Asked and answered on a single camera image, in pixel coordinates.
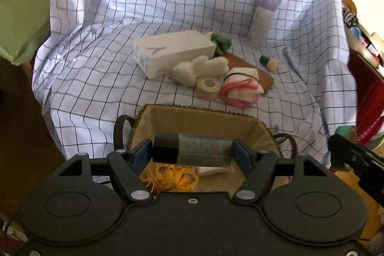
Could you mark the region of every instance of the green tape roll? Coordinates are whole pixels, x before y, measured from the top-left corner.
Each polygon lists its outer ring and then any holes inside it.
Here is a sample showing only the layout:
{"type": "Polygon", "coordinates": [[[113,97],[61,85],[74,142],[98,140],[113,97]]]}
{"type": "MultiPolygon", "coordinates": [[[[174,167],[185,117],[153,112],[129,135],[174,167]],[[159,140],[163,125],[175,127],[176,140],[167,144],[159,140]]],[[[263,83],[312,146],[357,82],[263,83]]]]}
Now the green tape roll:
{"type": "MultiPolygon", "coordinates": [[[[342,136],[345,139],[348,139],[350,142],[357,144],[358,143],[358,134],[355,126],[339,126],[336,131],[336,134],[342,136]]],[[[344,163],[344,161],[338,157],[336,154],[331,153],[331,168],[333,170],[338,170],[341,172],[349,172],[351,168],[344,163]]]]}

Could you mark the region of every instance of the green plush toy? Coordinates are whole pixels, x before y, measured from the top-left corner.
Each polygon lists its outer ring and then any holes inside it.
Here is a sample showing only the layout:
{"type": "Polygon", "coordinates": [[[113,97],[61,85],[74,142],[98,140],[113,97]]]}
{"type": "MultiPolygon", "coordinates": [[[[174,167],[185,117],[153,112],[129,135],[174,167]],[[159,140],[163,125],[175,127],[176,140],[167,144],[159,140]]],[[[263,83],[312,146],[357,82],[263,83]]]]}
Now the green plush toy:
{"type": "Polygon", "coordinates": [[[214,57],[222,56],[232,45],[232,41],[228,37],[216,33],[211,34],[211,41],[216,44],[214,57]]]}

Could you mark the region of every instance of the white fluffy toy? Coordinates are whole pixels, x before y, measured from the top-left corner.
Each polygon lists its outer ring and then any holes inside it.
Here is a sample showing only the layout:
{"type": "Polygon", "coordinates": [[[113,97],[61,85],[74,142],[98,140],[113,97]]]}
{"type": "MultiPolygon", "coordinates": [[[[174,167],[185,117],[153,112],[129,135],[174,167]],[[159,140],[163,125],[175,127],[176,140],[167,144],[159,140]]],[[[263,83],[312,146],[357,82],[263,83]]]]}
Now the white fluffy toy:
{"type": "Polygon", "coordinates": [[[190,61],[179,63],[173,68],[173,79],[179,84],[194,88],[197,79],[201,76],[221,77],[228,73],[228,59],[216,57],[209,60],[208,56],[201,55],[190,61]]]}

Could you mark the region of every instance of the blue object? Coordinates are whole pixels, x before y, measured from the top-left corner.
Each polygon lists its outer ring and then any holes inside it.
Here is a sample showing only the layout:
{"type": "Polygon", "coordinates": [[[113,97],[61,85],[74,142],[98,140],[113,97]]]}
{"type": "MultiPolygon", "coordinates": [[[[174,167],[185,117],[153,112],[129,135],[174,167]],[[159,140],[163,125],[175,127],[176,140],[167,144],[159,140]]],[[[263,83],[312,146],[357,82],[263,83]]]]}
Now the blue object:
{"type": "Polygon", "coordinates": [[[358,26],[351,26],[349,29],[351,30],[353,35],[356,36],[357,39],[360,39],[360,37],[361,37],[361,29],[358,26]]]}

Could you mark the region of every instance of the purple cap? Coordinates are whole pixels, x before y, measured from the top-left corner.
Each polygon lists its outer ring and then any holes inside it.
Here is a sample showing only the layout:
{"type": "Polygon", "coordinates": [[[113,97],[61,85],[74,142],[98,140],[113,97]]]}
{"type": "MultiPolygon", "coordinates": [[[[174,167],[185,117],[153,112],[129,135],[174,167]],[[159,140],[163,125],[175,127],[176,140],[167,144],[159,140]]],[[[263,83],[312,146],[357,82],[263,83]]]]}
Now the purple cap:
{"type": "Polygon", "coordinates": [[[270,11],[276,11],[279,6],[278,0],[260,0],[260,7],[265,8],[270,11]]]}

